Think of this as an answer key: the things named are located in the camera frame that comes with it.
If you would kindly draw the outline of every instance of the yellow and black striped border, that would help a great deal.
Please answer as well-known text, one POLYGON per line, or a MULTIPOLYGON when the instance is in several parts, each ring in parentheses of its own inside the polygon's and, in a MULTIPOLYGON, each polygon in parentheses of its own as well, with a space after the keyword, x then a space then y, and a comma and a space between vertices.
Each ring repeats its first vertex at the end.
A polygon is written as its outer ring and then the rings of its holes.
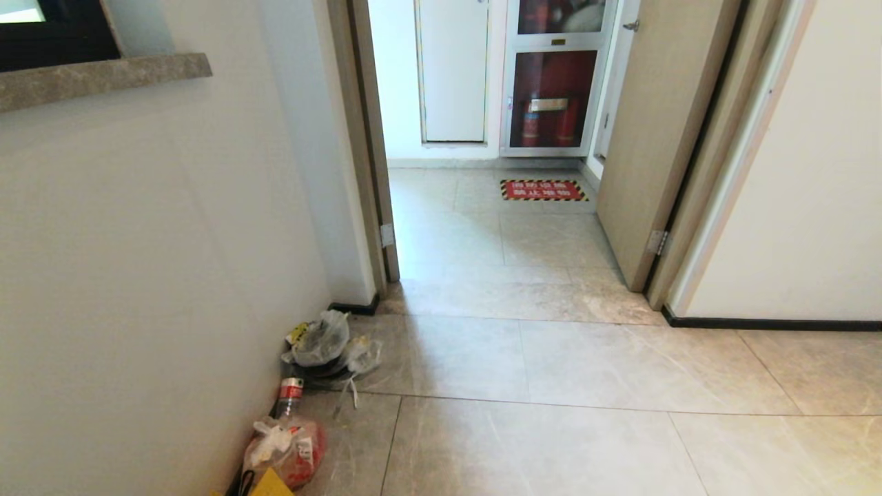
POLYGON ((499 181, 499 191, 502 192, 502 199, 506 201, 589 201, 588 196, 586 196, 585 192, 582 191, 582 187, 579 186, 579 181, 574 179, 503 179, 499 181), (508 183, 569 183, 576 187, 576 191, 579 192, 578 198, 508 198, 505 194, 508 192, 505 189, 505 185, 508 183))

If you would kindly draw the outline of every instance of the black baseboard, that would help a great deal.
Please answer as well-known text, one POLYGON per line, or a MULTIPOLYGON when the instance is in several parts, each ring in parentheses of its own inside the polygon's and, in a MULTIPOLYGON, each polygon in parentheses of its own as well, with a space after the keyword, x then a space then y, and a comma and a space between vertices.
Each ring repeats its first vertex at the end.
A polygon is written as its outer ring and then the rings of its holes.
POLYGON ((661 314, 671 327, 701 327, 705 329, 759 329, 767 331, 882 331, 882 322, 872 320, 777 320, 777 319, 710 319, 706 317, 677 317, 667 306, 661 314))
POLYGON ((377 313, 377 307, 380 306, 380 295, 374 295, 374 299, 370 300, 370 304, 343 304, 332 303, 328 310, 336 310, 337 312, 354 313, 355 315, 373 315, 377 313))

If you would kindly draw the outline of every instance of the beige door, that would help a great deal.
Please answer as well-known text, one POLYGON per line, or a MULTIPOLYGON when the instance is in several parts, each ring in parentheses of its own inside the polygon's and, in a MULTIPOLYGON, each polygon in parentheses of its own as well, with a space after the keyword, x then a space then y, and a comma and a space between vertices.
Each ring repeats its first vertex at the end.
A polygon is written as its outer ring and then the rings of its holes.
MULTIPOLYGON (((643 0, 597 200, 628 289, 643 290, 729 45, 738 0, 643 0)), ((634 19, 623 19, 631 22, 634 19)))

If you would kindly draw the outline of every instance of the white wall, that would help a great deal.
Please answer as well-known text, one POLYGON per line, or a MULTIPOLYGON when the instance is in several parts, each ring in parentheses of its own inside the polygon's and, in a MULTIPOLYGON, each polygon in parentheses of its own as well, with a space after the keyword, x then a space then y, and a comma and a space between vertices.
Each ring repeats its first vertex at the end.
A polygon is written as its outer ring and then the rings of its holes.
POLYGON ((335 303, 377 292, 327 0, 262 0, 266 41, 335 303))
POLYGON ((391 159, 494 159, 499 156, 507 0, 490 2, 486 145, 424 147, 416 65, 414 0, 369 0, 386 156, 391 159))
POLYGON ((879 2, 817 2, 680 317, 882 319, 879 2))
POLYGON ((208 494, 331 301, 257 9, 163 2, 215 76, 0 115, 0 494, 208 494))

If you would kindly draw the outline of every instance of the yellow paper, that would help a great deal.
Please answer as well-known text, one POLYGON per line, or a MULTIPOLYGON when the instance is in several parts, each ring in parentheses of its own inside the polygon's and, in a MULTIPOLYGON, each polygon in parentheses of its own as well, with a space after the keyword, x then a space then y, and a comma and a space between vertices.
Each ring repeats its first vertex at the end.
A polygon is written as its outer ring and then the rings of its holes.
POLYGON ((294 493, 281 481, 275 470, 269 469, 260 478, 258 486, 254 488, 250 496, 294 496, 294 493))

